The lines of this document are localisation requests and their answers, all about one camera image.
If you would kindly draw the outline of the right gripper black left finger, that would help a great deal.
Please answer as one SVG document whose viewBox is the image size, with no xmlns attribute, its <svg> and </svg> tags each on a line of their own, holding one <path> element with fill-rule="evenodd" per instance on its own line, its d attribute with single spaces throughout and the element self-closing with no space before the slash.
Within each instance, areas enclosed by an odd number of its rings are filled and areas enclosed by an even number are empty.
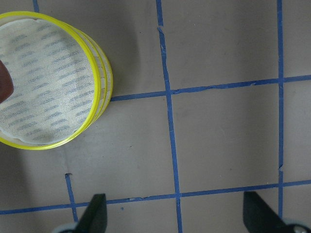
<svg viewBox="0 0 311 233">
<path fill-rule="evenodd" d="M 73 233 L 104 233 L 107 228 L 107 204 L 105 194 L 92 197 Z"/>
</svg>

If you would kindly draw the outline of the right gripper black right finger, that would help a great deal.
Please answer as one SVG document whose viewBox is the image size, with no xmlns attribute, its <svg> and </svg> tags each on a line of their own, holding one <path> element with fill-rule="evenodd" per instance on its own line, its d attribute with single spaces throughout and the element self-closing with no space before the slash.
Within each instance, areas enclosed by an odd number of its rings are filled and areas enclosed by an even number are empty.
<svg viewBox="0 0 311 233">
<path fill-rule="evenodd" d="M 243 223 L 250 233 L 298 232 L 298 225 L 285 224 L 255 191 L 243 194 Z"/>
</svg>

